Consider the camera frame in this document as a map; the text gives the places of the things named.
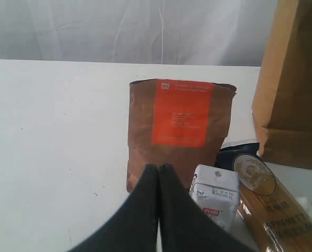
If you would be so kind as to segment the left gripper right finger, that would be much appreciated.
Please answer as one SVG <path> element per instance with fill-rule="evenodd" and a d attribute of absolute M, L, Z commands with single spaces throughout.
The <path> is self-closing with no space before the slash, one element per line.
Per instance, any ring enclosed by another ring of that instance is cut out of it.
<path fill-rule="evenodd" d="M 158 168 L 162 251 L 252 251 L 210 220 L 182 186 L 174 168 Z"/>

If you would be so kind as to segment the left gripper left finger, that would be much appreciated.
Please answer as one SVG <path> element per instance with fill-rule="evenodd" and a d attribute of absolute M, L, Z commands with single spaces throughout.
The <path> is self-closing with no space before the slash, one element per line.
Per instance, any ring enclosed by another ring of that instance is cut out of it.
<path fill-rule="evenodd" d="M 148 164 L 117 212 L 71 251 L 156 251 L 158 170 Z"/>

